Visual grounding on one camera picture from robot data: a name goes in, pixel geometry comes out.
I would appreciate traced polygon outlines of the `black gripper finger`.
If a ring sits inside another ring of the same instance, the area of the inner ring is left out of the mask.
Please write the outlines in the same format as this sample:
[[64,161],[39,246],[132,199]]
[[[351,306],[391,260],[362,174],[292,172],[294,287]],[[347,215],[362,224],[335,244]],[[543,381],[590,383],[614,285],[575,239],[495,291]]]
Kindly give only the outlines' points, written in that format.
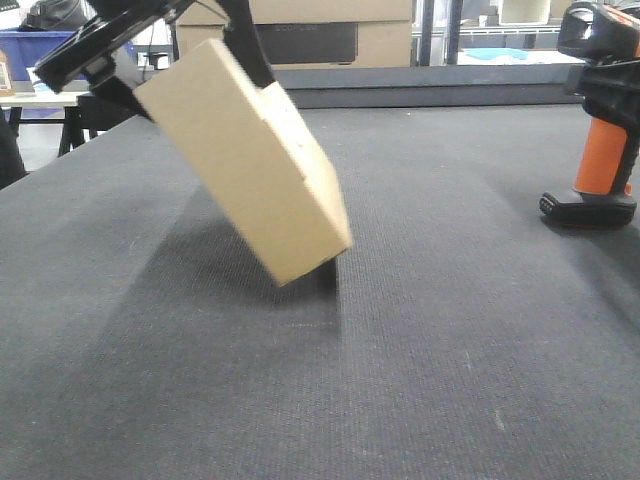
[[639,119],[639,64],[572,66],[568,93],[583,98],[583,109],[603,120]]

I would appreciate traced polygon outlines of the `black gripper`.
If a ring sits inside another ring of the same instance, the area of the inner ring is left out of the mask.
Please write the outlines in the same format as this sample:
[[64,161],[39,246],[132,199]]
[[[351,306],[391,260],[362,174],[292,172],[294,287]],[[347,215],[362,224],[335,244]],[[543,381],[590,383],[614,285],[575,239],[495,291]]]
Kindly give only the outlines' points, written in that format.
[[[248,0],[218,0],[227,15],[223,42],[258,88],[275,82]],[[174,22],[190,1],[92,1],[95,16],[35,64],[35,74],[59,93],[82,77],[98,98],[151,119],[134,91],[143,83],[137,63],[114,54],[158,20]]]

